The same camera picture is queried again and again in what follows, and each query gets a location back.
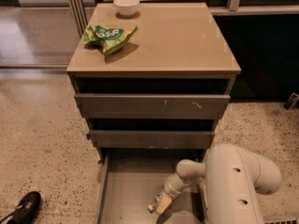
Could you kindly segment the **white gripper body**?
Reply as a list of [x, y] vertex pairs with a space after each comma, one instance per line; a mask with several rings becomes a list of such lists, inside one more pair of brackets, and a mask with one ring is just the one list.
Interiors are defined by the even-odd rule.
[[172, 174], [164, 181], [164, 192], [175, 200], [189, 184], [189, 180], [180, 177], [178, 174]]

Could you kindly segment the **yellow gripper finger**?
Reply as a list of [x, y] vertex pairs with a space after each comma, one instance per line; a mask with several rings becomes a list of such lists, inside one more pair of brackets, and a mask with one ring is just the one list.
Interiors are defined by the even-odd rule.
[[172, 203], [172, 198], [168, 194], [166, 193], [160, 194], [157, 197], [156, 212], [159, 215], [162, 214], [171, 203]]

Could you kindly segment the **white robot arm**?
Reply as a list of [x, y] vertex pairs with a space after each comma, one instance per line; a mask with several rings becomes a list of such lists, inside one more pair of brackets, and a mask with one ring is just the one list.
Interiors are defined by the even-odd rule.
[[243, 147], [220, 144], [206, 160], [182, 160], [153, 202], [150, 212], [162, 214], [183, 190], [206, 181], [208, 224], [264, 224], [257, 196], [276, 192], [282, 182], [278, 166]]

